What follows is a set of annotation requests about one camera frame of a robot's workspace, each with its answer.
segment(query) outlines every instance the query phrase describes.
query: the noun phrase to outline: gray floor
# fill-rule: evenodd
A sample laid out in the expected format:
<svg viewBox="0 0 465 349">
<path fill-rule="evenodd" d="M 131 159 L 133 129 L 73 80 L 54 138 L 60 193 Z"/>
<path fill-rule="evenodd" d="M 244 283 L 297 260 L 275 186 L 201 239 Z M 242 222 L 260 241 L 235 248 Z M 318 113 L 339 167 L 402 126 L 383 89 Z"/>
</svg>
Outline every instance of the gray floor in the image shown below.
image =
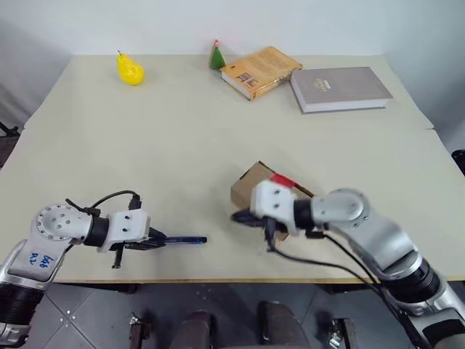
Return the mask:
<svg viewBox="0 0 465 349">
<path fill-rule="evenodd" d="M 454 287 L 465 294 L 462 283 Z M 153 284 L 142 285 L 135 294 L 55 284 L 38 306 L 24 348 L 129 349 L 134 311 L 149 315 L 155 324 L 143 348 L 164 349 L 182 320 L 199 309 L 217 317 L 221 346 L 255 344 L 261 300 L 277 300 L 292 309 L 312 348 L 326 348 L 318 324 L 331 316 L 354 320 L 360 349 L 412 348 L 372 292 L 329 294 L 311 284 Z"/>
</svg>

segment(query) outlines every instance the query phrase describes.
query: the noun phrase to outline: red object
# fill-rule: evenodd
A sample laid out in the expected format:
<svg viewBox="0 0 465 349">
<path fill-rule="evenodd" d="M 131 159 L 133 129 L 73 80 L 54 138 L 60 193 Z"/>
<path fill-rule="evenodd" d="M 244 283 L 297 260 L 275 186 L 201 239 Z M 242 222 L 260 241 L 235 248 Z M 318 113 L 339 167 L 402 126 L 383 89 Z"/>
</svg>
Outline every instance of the red object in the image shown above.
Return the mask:
<svg viewBox="0 0 465 349">
<path fill-rule="evenodd" d="M 296 183 L 293 180 L 290 180 L 287 177 L 284 177 L 283 175 L 278 174 L 278 173 L 275 173 L 273 176 L 271 176 L 270 180 L 277 184 L 284 185 L 285 187 L 288 187 L 288 188 L 292 188 L 296 185 Z"/>
</svg>

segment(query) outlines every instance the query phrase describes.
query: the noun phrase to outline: yellow pear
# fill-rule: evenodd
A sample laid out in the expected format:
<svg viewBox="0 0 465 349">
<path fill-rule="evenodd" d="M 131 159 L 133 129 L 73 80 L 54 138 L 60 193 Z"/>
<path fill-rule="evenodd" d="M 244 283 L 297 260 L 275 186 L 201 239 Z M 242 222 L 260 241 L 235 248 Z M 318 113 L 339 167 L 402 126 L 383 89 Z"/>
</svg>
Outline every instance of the yellow pear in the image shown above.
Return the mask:
<svg viewBox="0 0 465 349">
<path fill-rule="evenodd" d="M 118 51 L 118 72 L 121 80 L 129 85 L 138 85 L 144 79 L 144 68 L 129 55 Z"/>
</svg>

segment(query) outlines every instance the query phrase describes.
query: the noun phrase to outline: handwritten label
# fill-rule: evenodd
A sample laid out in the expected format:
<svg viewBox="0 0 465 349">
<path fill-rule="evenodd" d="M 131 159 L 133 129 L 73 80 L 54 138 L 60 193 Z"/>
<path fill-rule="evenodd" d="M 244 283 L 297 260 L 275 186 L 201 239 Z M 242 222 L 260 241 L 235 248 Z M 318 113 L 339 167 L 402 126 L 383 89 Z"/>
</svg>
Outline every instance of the handwritten label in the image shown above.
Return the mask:
<svg viewBox="0 0 465 349">
<path fill-rule="evenodd" d="M 31 256 L 29 257 L 29 263 L 31 265 L 35 265 L 36 262 L 38 260 L 40 260 L 41 257 L 40 257 L 40 254 L 37 253 L 37 252 L 31 252 Z M 42 259 L 40 260 L 40 264 L 39 264 L 39 267 L 41 268 L 48 268 L 49 267 L 49 264 L 50 262 L 53 262 L 53 258 L 51 258 L 50 256 L 47 256 L 46 254 L 42 257 Z"/>
</svg>

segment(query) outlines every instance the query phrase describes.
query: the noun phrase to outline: white wall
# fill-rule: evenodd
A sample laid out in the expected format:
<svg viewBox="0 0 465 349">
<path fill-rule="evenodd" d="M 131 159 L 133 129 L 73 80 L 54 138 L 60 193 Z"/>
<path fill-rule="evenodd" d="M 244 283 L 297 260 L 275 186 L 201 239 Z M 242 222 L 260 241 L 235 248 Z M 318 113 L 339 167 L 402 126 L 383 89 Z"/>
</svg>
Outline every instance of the white wall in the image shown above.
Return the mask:
<svg viewBox="0 0 465 349">
<path fill-rule="evenodd" d="M 24 121 L 71 54 L 206 54 L 214 38 L 238 54 L 385 53 L 443 140 L 465 148 L 442 131 L 464 120 L 464 18 L 463 0 L 0 0 L 0 105 L 15 98 Z"/>
</svg>

